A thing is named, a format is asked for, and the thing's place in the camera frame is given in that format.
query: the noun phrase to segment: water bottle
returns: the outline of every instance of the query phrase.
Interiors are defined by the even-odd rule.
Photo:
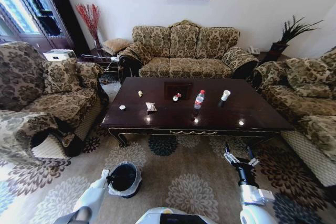
[[[196,101],[194,105],[195,109],[199,110],[201,108],[202,102],[204,101],[204,97],[205,97],[205,91],[202,89],[196,97]]]

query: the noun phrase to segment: white wall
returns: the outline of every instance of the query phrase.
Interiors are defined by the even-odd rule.
[[[293,39],[285,54],[291,57],[320,56],[336,45],[336,0],[70,0],[95,3],[101,8],[101,40],[132,38],[135,25],[168,26],[188,19],[202,26],[233,26],[241,31],[239,45],[267,51],[280,39],[282,24],[292,14],[305,16],[306,22],[325,21],[318,31]],[[93,47],[91,36],[80,20],[82,30]]]

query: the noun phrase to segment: floral patterned sofa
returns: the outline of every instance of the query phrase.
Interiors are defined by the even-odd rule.
[[[325,186],[336,185],[336,48],[319,59],[267,62],[253,86],[296,130],[284,139]]]
[[[108,96],[98,82],[102,69],[75,61],[52,63],[25,42],[0,45],[3,159],[38,163],[36,157],[64,158],[80,153]]]
[[[133,41],[119,53],[126,76],[172,78],[246,78],[257,66],[237,47],[232,27],[200,27],[187,20],[170,27],[135,26]]]

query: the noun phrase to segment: red decorative branches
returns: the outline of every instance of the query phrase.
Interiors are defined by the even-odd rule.
[[[88,29],[94,39],[98,39],[97,28],[98,21],[100,16],[100,9],[95,4],[77,4],[76,10],[79,15],[84,20],[85,24],[88,26]]]

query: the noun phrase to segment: carpet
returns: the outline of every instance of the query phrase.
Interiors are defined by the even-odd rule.
[[[135,223],[157,206],[200,214],[217,223],[240,223],[238,174],[223,158],[224,144],[246,157],[242,137],[127,135],[119,148],[95,126],[83,153],[70,159],[43,159],[41,166],[0,162],[0,223],[53,223],[71,212],[102,169],[132,161],[142,171],[133,198],[106,194],[96,223]],[[336,223],[328,192],[280,137],[259,146],[254,171],[260,188],[276,198],[269,212],[279,223]]]
[[[113,83],[119,83],[118,73],[103,73],[99,78],[101,85],[109,85]]]

